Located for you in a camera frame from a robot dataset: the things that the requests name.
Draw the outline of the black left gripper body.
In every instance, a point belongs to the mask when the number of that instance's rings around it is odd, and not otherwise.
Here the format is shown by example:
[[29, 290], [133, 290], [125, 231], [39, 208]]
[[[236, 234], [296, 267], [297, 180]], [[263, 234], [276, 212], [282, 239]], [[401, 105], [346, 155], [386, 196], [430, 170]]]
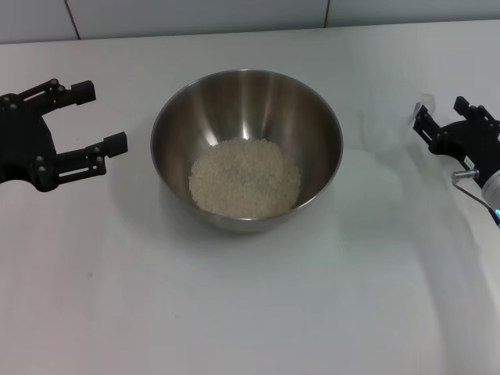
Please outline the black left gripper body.
[[55, 157], [42, 115], [22, 100], [0, 99], [0, 184], [21, 180], [52, 191], [58, 187]]

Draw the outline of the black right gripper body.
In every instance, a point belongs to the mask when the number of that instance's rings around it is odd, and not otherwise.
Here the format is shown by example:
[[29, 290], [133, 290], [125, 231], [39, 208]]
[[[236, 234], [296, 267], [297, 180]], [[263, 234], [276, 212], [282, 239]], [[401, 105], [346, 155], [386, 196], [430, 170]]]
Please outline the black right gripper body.
[[486, 184], [500, 170], [500, 122], [463, 120], [445, 127], [434, 121], [432, 124], [429, 145], [432, 154], [450, 156], [467, 170], [478, 170], [477, 184]]

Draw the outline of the clear plastic measuring cup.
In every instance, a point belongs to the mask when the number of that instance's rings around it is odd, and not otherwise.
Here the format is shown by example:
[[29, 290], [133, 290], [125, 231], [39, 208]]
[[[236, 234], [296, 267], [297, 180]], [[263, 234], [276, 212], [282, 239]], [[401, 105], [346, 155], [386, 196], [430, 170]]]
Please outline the clear plastic measuring cup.
[[423, 106], [433, 114], [434, 96], [407, 82], [383, 80], [362, 88], [359, 120], [364, 148], [374, 154], [402, 148]]

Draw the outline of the stainless steel mixing bowl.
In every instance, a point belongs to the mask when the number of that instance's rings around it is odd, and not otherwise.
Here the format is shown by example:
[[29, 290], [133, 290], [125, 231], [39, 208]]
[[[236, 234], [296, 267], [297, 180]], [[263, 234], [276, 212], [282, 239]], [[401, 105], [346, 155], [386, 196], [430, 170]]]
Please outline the stainless steel mixing bowl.
[[[199, 208], [188, 178], [195, 160], [221, 141], [266, 139], [295, 161], [300, 193], [289, 212], [232, 218]], [[236, 233], [272, 230], [310, 207], [329, 187], [343, 156], [333, 109], [295, 78], [266, 70], [226, 70], [180, 89], [162, 107], [151, 133], [152, 162], [162, 185], [196, 219]]]

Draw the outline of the white rice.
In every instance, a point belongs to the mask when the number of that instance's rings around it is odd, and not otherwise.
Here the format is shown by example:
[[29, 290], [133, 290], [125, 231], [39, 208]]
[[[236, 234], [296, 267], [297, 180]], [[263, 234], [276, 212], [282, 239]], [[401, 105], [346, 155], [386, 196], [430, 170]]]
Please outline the white rice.
[[196, 159], [188, 180], [191, 197], [205, 211], [238, 219], [289, 212], [301, 175], [293, 158], [266, 139], [231, 139]]

